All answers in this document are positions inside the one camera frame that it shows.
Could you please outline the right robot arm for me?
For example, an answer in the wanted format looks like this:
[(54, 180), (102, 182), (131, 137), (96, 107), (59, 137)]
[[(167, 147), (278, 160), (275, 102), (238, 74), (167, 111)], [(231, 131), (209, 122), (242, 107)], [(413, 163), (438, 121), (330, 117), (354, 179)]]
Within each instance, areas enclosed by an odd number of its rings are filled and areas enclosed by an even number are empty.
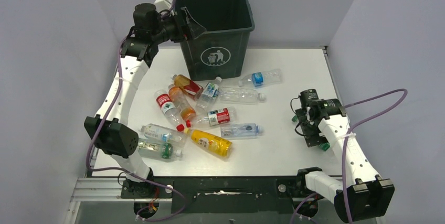
[(307, 146), (327, 143), (341, 162), (342, 179), (334, 179), (319, 167), (300, 169), (297, 193), (317, 193), (329, 200), (344, 223), (384, 216), (395, 186), (389, 178), (382, 178), (365, 156), (345, 107), (338, 99), (319, 98), (315, 89), (300, 92), (298, 98), (301, 108), (295, 115)]

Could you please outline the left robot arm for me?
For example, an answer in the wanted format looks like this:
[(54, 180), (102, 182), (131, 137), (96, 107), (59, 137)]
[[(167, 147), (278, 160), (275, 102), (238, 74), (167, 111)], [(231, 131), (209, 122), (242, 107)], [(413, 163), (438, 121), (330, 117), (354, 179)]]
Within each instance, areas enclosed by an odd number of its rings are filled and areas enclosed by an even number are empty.
[(136, 183), (147, 182), (152, 169), (137, 152), (139, 135), (128, 127), (131, 105), (139, 84), (151, 67), (160, 44), (166, 41), (194, 40), (206, 28), (194, 19), (187, 7), (180, 7), (162, 17), (155, 5), (138, 4), (133, 12), (134, 25), (118, 49), (117, 69), (108, 94), (94, 116), (86, 117), (84, 128), (91, 138), (86, 167), (90, 171), (92, 149), (96, 147), (111, 156), (126, 178)]

